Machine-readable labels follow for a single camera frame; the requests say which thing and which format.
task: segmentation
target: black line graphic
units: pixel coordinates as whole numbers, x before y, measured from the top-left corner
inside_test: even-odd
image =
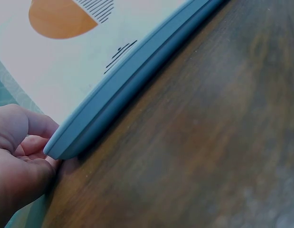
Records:
[[[109,19],[114,9],[114,0],[74,0],[83,7],[87,14],[97,23],[104,23]]]
[[[105,68],[106,71],[104,74],[106,74],[137,42],[134,41],[133,43],[127,43],[125,46],[118,48],[117,53],[112,57],[112,62],[109,63]]]

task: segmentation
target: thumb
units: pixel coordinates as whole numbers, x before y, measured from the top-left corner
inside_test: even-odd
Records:
[[[23,180],[22,188],[18,189],[14,198],[17,209],[28,205],[44,194],[55,176],[53,166],[41,158],[27,161],[26,169],[26,180]]]

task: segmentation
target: book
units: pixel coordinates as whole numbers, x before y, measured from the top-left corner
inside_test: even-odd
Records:
[[[60,124],[44,152],[74,157],[221,1],[0,1],[0,81]]]

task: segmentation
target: illustration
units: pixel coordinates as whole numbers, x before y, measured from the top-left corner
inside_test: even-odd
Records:
[[[104,74],[106,74],[131,48],[133,48],[136,42],[137,40],[118,48],[117,53],[112,57],[111,62],[105,67]]]
[[[32,0],[28,16],[39,34],[67,39],[106,22],[113,9],[114,0]]]

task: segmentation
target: wood grain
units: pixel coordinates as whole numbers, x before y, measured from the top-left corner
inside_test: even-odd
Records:
[[[294,227],[294,0],[231,0],[92,153],[43,227]]]

